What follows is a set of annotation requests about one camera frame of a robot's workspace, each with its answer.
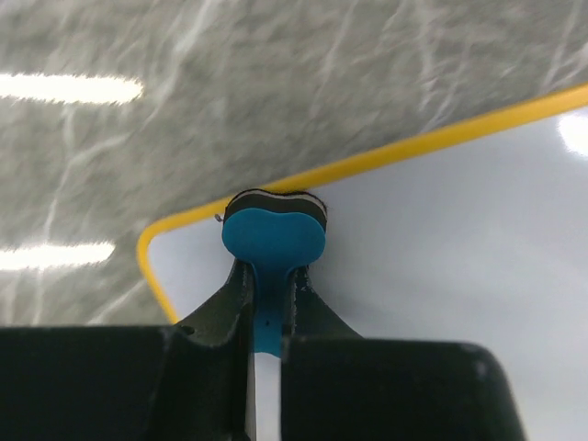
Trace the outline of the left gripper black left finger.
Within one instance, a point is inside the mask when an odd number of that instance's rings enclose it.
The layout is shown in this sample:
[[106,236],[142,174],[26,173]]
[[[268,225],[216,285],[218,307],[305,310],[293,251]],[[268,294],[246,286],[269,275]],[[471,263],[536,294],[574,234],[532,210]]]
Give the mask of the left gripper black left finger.
[[4,440],[252,440],[254,276],[181,322],[1,332]]

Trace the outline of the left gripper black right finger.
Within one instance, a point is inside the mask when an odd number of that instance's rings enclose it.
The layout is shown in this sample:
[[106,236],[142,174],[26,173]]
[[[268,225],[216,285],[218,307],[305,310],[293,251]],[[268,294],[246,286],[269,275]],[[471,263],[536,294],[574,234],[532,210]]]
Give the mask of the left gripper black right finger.
[[290,277],[281,355],[284,440],[523,440],[507,377],[486,348],[364,338]]

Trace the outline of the blue whiteboard eraser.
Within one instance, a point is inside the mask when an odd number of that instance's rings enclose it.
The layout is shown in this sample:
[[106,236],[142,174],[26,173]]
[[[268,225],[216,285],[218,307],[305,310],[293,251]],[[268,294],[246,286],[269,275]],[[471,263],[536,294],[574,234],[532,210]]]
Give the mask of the blue whiteboard eraser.
[[304,191],[244,190],[226,206],[221,239],[254,274],[254,351],[279,357],[290,275],[321,257],[327,208]]

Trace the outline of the white board with yellow frame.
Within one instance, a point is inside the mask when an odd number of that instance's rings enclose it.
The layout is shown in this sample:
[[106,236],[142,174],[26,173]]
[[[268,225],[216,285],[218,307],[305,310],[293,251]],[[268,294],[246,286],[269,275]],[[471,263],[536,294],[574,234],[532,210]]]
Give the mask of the white board with yellow frame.
[[[326,245],[305,268],[357,334],[480,345],[503,368],[523,440],[587,437],[585,85],[261,189],[325,204]],[[221,239],[232,198],[140,236],[140,269],[169,325],[241,262]],[[254,439],[284,440],[281,355],[254,351],[254,300],[252,331]]]

